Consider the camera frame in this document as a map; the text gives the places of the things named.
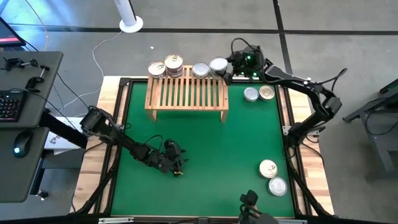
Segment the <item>white stand base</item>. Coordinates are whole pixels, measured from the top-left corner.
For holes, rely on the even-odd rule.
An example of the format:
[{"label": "white stand base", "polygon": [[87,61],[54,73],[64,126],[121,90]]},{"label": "white stand base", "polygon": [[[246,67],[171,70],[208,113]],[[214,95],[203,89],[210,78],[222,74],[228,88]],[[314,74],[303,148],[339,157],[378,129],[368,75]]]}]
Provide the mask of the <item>white stand base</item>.
[{"label": "white stand base", "polygon": [[123,32],[126,33],[133,33],[141,30],[142,26],[144,25],[144,21],[138,16],[136,16],[137,22],[133,26],[126,26],[123,22],[123,20],[120,21],[119,27]]}]

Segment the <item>white cable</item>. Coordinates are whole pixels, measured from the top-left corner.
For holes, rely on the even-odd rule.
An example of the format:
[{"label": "white cable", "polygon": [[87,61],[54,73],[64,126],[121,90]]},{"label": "white cable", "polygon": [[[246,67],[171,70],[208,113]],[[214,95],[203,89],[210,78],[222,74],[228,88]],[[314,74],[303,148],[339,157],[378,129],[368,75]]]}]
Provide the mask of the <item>white cable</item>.
[{"label": "white cable", "polygon": [[86,115],[86,114],[87,113],[79,114],[79,115],[74,116],[74,118],[77,118],[77,117],[80,117],[80,116],[83,116],[83,115]]},{"label": "white cable", "polygon": [[[114,37],[112,37],[112,38],[110,38],[110,39],[108,39],[108,40],[103,40],[101,43],[99,43],[99,44],[98,44],[97,46],[95,46],[95,48],[93,49],[93,52],[92,52],[92,53],[93,53],[93,59],[94,59],[95,64],[97,65],[97,67],[101,70],[101,76],[102,76],[102,78],[104,78],[104,71],[102,70],[101,66],[98,64],[97,60],[95,59],[94,51],[95,51],[95,49],[97,49],[101,44],[103,44],[103,43],[105,43],[105,42],[108,42],[108,41],[111,41],[111,40],[113,40],[113,39],[119,37],[120,34],[122,34],[122,32],[123,32],[123,31],[121,31],[121,32],[118,33],[116,36],[114,36]],[[86,95],[90,95],[90,94],[93,94],[93,93],[97,93],[98,91],[101,90],[101,88],[102,88],[102,84],[101,84],[101,86],[99,86],[99,88],[98,88],[96,91],[92,91],[92,92],[90,92],[90,93],[81,94],[81,95],[79,95],[79,97],[86,96]],[[78,99],[78,98],[76,97],[76,98],[75,98],[74,100],[72,100],[71,102],[65,104],[65,106],[63,106],[63,107],[60,109],[60,111],[62,111],[63,109],[65,109],[69,104],[75,102],[77,99]]]},{"label": "white cable", "polygon": [[47,47],[49,46],[49,33],[47,32],[47,28],[45,28],[45,25],[42,21],[42,19],[40,18],[40,16],[37,14],[36,10],[32,7],[32,5],[30,5],[29,1],[25,0],[25,2],[29,5],[29,7],[33,10],[33,12],[36,14],[37,18],[39,19],[39,21],[42,23],[43,28],[44,28],[44,32],[45,32],[45,46],[44,46],[44,51],[47,50]]}]

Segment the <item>keyboard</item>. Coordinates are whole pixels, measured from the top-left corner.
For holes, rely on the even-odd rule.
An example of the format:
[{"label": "keyboard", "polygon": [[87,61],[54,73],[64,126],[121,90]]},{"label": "keyboard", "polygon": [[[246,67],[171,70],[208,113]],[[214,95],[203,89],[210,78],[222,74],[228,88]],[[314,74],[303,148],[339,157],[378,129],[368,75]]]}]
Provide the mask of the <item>keyboard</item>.
[{"label": "keyboard", "polygon": [[17,122],[26,96],[22,90],[0,90],[0,122]]}]

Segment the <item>gray concrete floor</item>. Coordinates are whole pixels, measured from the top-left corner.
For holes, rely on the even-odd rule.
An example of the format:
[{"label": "gray concrete floor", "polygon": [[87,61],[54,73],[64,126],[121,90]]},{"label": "gray concrete floor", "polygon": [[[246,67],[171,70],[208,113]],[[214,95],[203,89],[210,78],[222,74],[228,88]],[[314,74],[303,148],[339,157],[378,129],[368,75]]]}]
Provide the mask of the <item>gray concrete floor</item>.
[{"label": "gray concrete floor", "polygon": [[[118,27],[120,17],[110,0],[30,0],[47,25]],[[276,29],[272,0],[136,0],[136,13],[146,28]],[[285,29],[295,30],[398,30],[396,1],[375,0],[280,0]],[[9,1],[1,14],[11,24],[40,24],[23,0]],[[19,31],[39,50],[43,32]],[[96,90],[102,83],[91,51],[117,33],[51,32],[49,50],[64,53],[60,74],[78,94]],[[284,68],[277,34],[122,34],[96,50],[105,75],[145,75],[146,66],[171,53],[183,55],[187,64],[227,56],[229,43],[244,37],[262,46],[266,57]],[[341,118],[397,78],[398,36],[287,35],[292,69],[296,75],[325,80],[342,68],[348,72],[336,85],[343,107],[327,124],[320,138],[321,152],[335,213],[345,218],[398,222],[398,181],[368,183],[364,176],[376,168],[374,154],[359,121],[345,124]],[[57,80],[64,103],[74,96]],[[98,94],[83,98],[95,105]],[[60,107],[58,96],[50,101]],[[84,113],[76,101],[67,116]],[[21,204],[0,204],[0,219],[66,214],[78,172],[52,170],[43,185],[53,192],[41,202],[28,198]],[[27,210],[25,216],[20,210]]]}]

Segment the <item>white pole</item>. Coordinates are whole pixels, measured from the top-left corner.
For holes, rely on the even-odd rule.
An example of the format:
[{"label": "white pole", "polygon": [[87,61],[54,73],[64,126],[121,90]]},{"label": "white pole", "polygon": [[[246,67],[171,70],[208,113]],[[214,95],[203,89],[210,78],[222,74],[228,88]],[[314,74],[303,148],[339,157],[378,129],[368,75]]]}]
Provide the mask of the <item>white pole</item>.
[{"label": "white pole", "polygon": [[131,0],[114,0],[114,2],[118,8],[120,17],[122,17],[119,23],[120,29],[127,33],[139,31],[144,25],[144,22],[134,13]]}]

